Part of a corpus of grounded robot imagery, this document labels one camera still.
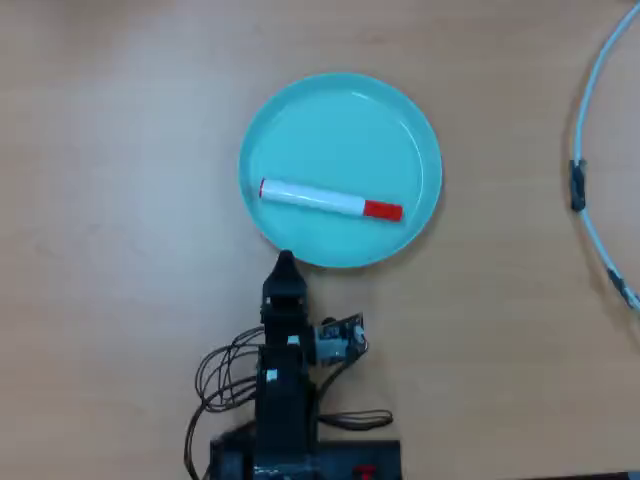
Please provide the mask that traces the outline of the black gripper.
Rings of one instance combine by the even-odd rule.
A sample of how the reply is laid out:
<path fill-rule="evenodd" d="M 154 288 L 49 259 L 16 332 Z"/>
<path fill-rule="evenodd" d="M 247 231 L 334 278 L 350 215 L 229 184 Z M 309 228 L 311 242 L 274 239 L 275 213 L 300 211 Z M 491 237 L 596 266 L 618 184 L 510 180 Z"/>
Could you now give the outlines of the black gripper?
<path fill-rule="evenodd" d="M 285 280 L 288 296 L 282 296 Z M 297 268 L 294 254 L 290 250 L 281 251 L 262 286 L 261 323 L 268 346 L 310 348 L 314 334 L 306 296 L 307 283 Z"/>

